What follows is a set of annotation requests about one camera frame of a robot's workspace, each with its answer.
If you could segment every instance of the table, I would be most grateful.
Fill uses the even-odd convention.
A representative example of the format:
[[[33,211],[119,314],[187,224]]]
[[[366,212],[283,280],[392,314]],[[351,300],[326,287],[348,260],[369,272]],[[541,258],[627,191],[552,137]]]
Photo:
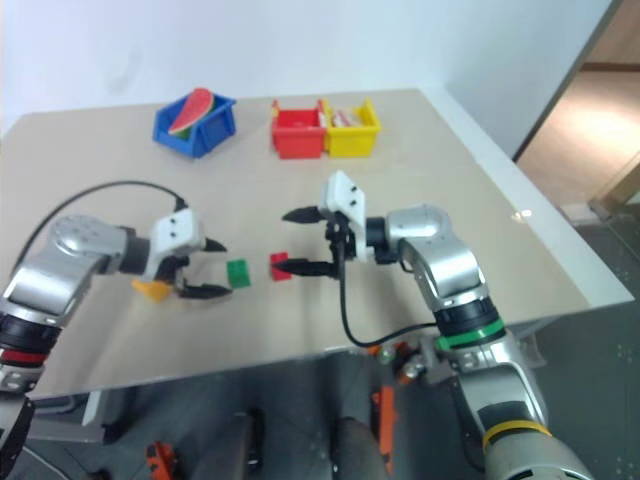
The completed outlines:
[[[2,279],[22,242],[54,204],[87,186],[143,179],[184,195],[227,254],[199,254],[194,283],[226,283],[225,262],[245,258],[252,286],[213,302],[153,304],[131,278],[97,277],[61,335],[34,397],[177,378],[318,354],[348,346],[338,285],[326,278],[273,282],[269,255],[329,258],[321,225],[280,220],[317,203],[323,183],[344,170],[366,192],[369,215],[427,202],[447,210],[475,252],[508,325],[631,300],[600,259],[531,186],[446,90],[424,88],[326,95],[332,106],[376,107],[384,130],[369,159],[280,160],[270,146],[271,98],[240,99],[237,134],[200,160],[151,140],[160,105],[39,113],[4,139],[0,184]],[[317,96],[280,98],[309,107]],[[147,232],[172,200],[119,187],[67,213]],[[517,212],[531,210],[530,217]],[[410,275],[398,266],[352,263],[348,310],[362,339],[432,320]]]

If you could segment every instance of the watermelon slice toy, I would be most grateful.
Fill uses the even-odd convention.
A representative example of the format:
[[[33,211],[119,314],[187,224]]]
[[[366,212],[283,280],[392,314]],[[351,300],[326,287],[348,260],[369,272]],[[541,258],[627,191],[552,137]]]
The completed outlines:
[[[213,93],[206,88],[194,89],[169,127],[169,134],[179,138],[189,138],[191,127],[213,110],[214,98]]]

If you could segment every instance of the green ring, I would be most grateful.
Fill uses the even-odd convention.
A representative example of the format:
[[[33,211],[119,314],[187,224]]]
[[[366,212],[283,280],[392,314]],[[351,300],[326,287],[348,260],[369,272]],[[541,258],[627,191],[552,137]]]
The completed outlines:
[[[471,330],[470,332],[460,333],[450,337],[439,337],[436,340],[436,347],[440,350],[451,350],[452,347],[457,347],[458,345],[482,340],[483,338],[499,332],[503,328],[504,324],[502,323],[502,319],[498,318],[495,322],[485,325],[477,330]]]

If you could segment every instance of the red bin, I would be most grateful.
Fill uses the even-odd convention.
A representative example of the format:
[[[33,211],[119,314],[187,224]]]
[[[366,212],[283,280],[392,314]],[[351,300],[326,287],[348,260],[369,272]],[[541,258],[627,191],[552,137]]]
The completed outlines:
[[[280,158],[319,158],[324,152],[326,132],[320,101],[311,110],[280,110],[274,100],[271,137]]]

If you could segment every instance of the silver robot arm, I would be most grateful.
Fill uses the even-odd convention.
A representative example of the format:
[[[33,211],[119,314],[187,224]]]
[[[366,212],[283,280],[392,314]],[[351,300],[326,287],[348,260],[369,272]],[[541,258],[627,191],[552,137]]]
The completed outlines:
[[[455,235],[446,212],[420,205],[367,218],[364,193],[339,171],[330,177],[317,207],[293,210],[284,219],[327,220],[334,263],[292,259],[278,268],[339,278],[336,258],[346,252],[347,260],[400,262],[413,274],[440,332],[435,340],[421,340],[427,382],[455,379],[458,403],[482,438],[487,479],[592,480],[571,450],[551,436],[535,377],[491,301],[475,256]],[[348,233],[340,235],[345,225]]]
[[[149,239],[82,215],[63,217],[51,226],[42,251],[18,266],[0,297],[0,479],[11,471],[33,417],[26,394],[35,388],[93,275],[121,272],[163,281],[187,298],[230,293],[184,281],[181,268],[200,250],[225,248],[205,237],[189,209],[158,220]]]

